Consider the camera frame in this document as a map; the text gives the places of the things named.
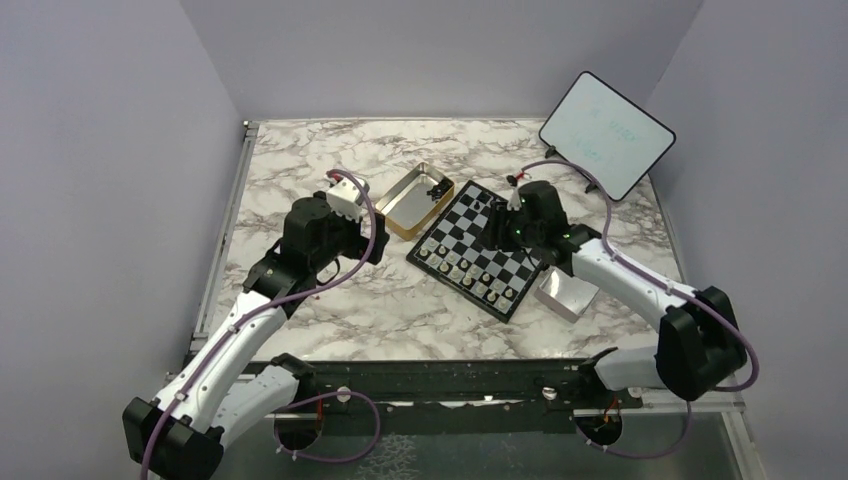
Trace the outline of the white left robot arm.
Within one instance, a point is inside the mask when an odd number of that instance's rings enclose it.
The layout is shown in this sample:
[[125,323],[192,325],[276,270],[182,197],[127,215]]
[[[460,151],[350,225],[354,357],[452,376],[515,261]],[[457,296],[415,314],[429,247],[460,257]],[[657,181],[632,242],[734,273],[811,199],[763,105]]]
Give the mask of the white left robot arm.
[[209,479],[230,445],[267,414],[309,406],[313,382],[285,366],[267,366],[243,387],[237,380],[307,298],[378,264],[387,242],[385,219],[365,194],[296,200],[228,319],[153,400],[134,398],[125,407],[123,428],[140,478]]

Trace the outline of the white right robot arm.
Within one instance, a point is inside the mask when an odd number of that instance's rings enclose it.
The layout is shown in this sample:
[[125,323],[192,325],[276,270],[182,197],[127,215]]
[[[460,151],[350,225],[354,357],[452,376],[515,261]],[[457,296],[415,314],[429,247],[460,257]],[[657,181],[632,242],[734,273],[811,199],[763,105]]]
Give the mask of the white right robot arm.
[[581,368],[579,398],[600,407],[617,391],[666,389],[694,401],[746,365],[728,295],[657,275],[615,250],[603,234],[570,223],[553,185],[531,181],[496,200],[478,236],[487,250],[527,252],[615,297],[657,332],[654,347],[612,348]]

